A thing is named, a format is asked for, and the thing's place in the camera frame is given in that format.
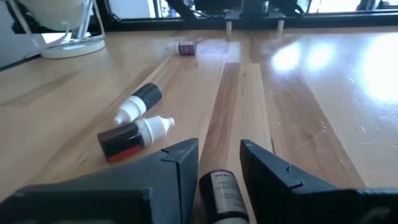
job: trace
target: white cap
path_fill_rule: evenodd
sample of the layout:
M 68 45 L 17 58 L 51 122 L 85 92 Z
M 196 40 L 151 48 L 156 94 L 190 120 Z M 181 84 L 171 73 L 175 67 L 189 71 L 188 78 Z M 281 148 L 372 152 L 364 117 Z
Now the white cap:
M 150 145 L 156 139 L 166 136 L 167 131 L 174 125 L 173 118 L 162 118 L 161 116 L 137 121 L 145 146 Z
M 142 99 L 137 96 L 130 96 L 119 108 L 116 117 L 113 119 L 115 125 L 129 123 L 141 117 L 147 110 Z
M 173 43 L 169 43 L 167 45 L 167 51 L 170 52 L 171 54 L 178 54 L 178 42 L 173 42 Z

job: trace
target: small bottle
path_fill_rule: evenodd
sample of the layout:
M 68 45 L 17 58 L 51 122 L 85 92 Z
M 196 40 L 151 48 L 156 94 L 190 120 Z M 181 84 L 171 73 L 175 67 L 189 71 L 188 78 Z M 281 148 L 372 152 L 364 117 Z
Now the small bottle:
M 98 134 L 98 141 L 109 163 L 134 155 L 156 139 L 166 136 L 175 125 L 173 118 L 156 116 L 118 126 Z
M 167 50 L 172 54 L 195 55 L 197 44 L 194 41 L 174 42 L 168 44 Z
M 234 174 L 214 170 L 199 180 L 200 194 L 208 223 L 249 224 L 241 191 Z
M 113 119 L 115 125 L 129 123 L 141 117 L 162 99 L 162 91 L 153 84 L 147 83 L 135 91 L 120 107 Z

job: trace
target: dropper bottle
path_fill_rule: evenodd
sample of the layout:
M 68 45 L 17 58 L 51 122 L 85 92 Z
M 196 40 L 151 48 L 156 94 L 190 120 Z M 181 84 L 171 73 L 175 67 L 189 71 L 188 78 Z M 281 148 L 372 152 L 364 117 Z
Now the dropper bottle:
M 98 134 L 98 141 L 109 163 L 132 156 L 155 140 L 166 136 L 175 125 L 173 118 L 156 116 L 118 126 Z
M 153 84 L 147 83 L 135 91 L 120 107 L 113 119 L 115 125 L 129 123 L 140 118 L 162 99 L 162 91 Z

